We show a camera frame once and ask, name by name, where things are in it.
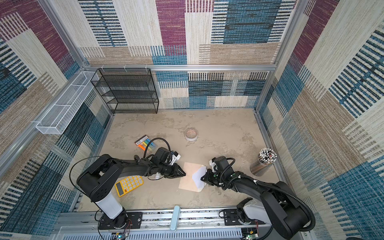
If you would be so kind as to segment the white tape roll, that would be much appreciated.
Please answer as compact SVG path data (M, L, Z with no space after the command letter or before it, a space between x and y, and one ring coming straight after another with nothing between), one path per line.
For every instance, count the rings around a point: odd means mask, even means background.
M198 135L199 135L198 131L194 128L189 128L185 131L185 138L189 142L196 141L198 138Z

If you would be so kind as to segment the pink envelope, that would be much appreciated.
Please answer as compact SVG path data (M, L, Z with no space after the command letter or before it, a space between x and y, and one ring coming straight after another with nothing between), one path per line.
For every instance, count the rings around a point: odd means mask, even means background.
M202 166L204 165L185 163L183 166L183 170L186 173L186 176L180 179L179 189L199 193L192 179L192 175Z

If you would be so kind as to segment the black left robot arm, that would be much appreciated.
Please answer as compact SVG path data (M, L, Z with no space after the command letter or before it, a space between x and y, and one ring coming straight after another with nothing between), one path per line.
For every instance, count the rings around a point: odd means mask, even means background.
M176 179L186 176L185 171L173 162L173 151L170 144L163 138L154 138L154 141L163 141L167 147L160 147L155 154L147 156L149 146L145 148L142 158L135 156L133 160L120 160L108 154L95 156L93 162L84 172L82 172L76 182L70 182L75 189L87 196L91 202L98 206L104 215L111 221L124 221L126 210L111 194L111 189L119 178L142 176L149 177L159 173L165 179Z

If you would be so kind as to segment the pencil holder with pencils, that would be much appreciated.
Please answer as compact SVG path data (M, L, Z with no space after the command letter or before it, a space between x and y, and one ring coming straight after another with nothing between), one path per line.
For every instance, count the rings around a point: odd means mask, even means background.
M251 164L250 171L253 175L261 177L277 160L277 153L270 148L263 148L259 152L257 160Z

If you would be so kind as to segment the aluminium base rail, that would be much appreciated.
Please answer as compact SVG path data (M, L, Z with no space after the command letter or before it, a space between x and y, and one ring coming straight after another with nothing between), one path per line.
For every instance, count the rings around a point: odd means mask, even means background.
M178 227L170 230L174 209L128 211L131 227L105 226L102 213L64 213L58 218L51 240L280 240L264 219L242 225L235 207L182 208Z

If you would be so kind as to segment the yellow calculator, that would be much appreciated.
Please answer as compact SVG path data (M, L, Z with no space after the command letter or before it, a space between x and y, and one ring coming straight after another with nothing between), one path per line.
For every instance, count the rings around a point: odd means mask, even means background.
M142 176L129 176L115 184L117 194L119 197L126 195L127 193L135 190L144 184Z

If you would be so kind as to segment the colourful marker pack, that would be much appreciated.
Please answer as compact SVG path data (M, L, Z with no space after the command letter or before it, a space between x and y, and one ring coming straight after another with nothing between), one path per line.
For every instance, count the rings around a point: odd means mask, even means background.
M154 143L150 143L150 138L147 135L142 136L140 139L135 141L135 144L141 150L145 150L148 147L148 152L153 152L156 149L156 145Z

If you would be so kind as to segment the white letter paper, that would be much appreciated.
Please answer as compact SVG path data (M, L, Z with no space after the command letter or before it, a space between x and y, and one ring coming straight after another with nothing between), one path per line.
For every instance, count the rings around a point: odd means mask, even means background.
M203 188L206 186L206 183L201 180L201 178L203 178L206 173L207 173L206 166L202 166L192 175L192 179L197 187L198 192L201 192Z

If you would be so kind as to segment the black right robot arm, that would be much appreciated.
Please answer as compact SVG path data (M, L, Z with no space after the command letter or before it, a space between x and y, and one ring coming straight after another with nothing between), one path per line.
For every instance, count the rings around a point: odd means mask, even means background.
M234 171L234 158L224 156L213 158L211 169L201 177L201 181L210 185L231 189L246 194L263 205L270 225L286 240L298 232L309 232L316 226L316 217L311 208L299 199L282 181L272 184L256 180L243 172Z

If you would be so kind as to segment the black mesh shelf rack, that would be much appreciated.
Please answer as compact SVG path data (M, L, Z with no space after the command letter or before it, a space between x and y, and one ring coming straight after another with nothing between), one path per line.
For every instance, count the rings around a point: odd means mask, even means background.
M91 80L112 114L156 114L159 97L146 68L96 70Z

